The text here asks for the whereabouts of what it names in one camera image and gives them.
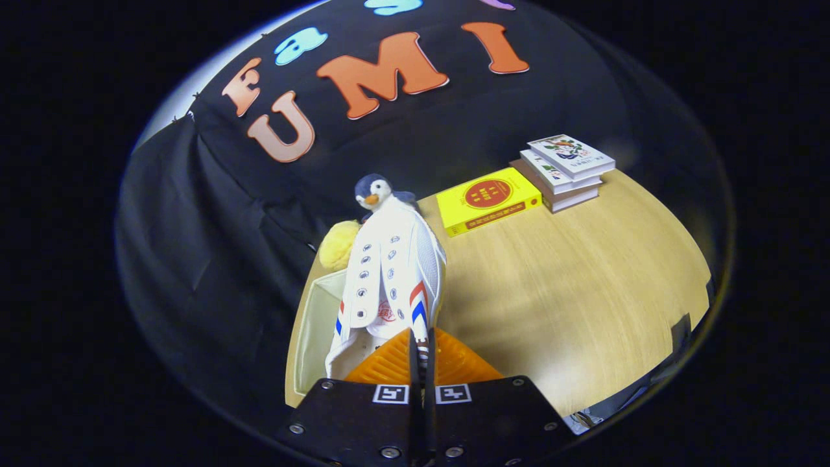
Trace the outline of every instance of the yellow pom-pom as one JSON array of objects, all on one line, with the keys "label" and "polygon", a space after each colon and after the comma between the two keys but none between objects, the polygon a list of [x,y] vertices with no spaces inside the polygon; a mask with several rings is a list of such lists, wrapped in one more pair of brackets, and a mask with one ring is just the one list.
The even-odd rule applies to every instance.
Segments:
[{"label": "yellow pom-pom", "polygon": [[358,230],[360,230],[360,224],[354,220],[345,220],[332,226],[317,252],[324,268],[333,271],[346,269],[349,265],[352,243],[358,235]]}]

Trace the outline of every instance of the book cover circle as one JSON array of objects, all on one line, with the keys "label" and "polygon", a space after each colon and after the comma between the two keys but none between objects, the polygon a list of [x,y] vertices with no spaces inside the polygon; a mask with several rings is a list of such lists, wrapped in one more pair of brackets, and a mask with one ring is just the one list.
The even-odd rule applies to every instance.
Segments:
[{"label": "book cover circle", "polygon": [[485,179],[474,183],[464,193],[464,202],[476,209],[495,208],[510,199],[513,189],[501,179]]}]

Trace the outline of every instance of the orange letter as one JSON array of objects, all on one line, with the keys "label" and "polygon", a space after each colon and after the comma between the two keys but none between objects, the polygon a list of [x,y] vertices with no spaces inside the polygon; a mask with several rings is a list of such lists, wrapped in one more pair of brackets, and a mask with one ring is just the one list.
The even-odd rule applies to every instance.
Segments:
[{"label": "orange letter", "polygon": [[462,24],[461,29],[475,34],[490,54],[490,71],[504,75],[521,73],[530,69],[527,61],[519,59],[516,52],[513,52],[513,47],[505,39],[504,26],[494,22],[469,22]]},{"label": "orange letter", "polygon": [[259,88],[251,89],[249,86],[259,82],[259,73],[252,68],[259,65],[261,61],[261,58],[251,59],[222,90],[222,95],[230,97],[231,101],[237,105],[237,116],[244,116],[248,107],[259,96]]},{"label": "orange letter", "polygon": [[272,111],[282,112],[288,123],[291,123],[291,126],[296,130],[297,139],[294,143],[287,145],[282,142],[271,126],[268,125],[268,116],[260,116],[253,122],[251,128],[248,128],[248,136],[255,139],[269,156],[279,162],[298,160],[314,144],[314,127],[305,118],[300,107],[297,107],[297,104],[294,103],[294,96],[296,96],[296,93],[288,91],[274,101],[274,105],[271,106]]},{"label": "orange letter", "polygon": [[357,120],[378,109],[377,99],[370,99],[361,91],[364,87],[387,101],[398,98],[398,71],[403,75],[403,92],[417,94],[450,82],[439,73],[417,44],[416,32],[401,32],[380,42],[378,64],[343,55],[329,61],[317,70],[317,76],[328,77],[340,89],[349,104],[346,115]]}]

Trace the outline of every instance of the stack of books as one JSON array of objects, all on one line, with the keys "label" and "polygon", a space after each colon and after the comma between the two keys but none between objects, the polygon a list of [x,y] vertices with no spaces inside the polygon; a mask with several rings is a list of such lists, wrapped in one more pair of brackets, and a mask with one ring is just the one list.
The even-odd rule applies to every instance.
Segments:
[{"label": "stack of books", "polygon": [[539,189],[542,203],[554,213],[599,196],[601,175],[615,166],[614,159],[567,135],[528,145],[510,165]]}]

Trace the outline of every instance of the white book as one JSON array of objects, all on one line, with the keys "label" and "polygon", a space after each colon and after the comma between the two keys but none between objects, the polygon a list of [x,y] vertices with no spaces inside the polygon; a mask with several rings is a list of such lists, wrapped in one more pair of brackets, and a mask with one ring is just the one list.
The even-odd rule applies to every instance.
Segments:
[{"label": "white book", "polygon": [[553,212],[558,212],[562,209],[569,208],[574,204],[579,204],[583,201],[588,201],[589,199],[596,198],[597,196],[599,196],[599,187],[593,187],[591,189],[585,190],[584,193],[569,196],[568,198],[563,199],[561,201],[554,201],[550,206],[550,210]]},{"label": "white book", "polygon": [[559,169],[554,167],[547,161],[547,159],[537,155],[532,150],[522,150],[519,153],[521,154],[521,158],[524,159],[537,174],[539,174],[539,177],[541,177],[541,179],[550,187],[550,190],[553,191],[554,194],[567,193],[574,189],[585,188],[586,186],[602,183],[599,175],[574,181],[574,179],[568,177]]},{"label": "white book", "polygon": [[567,135],[550,136],[528,145],[574,181],[604,174],[616,165],[614,159]]}]

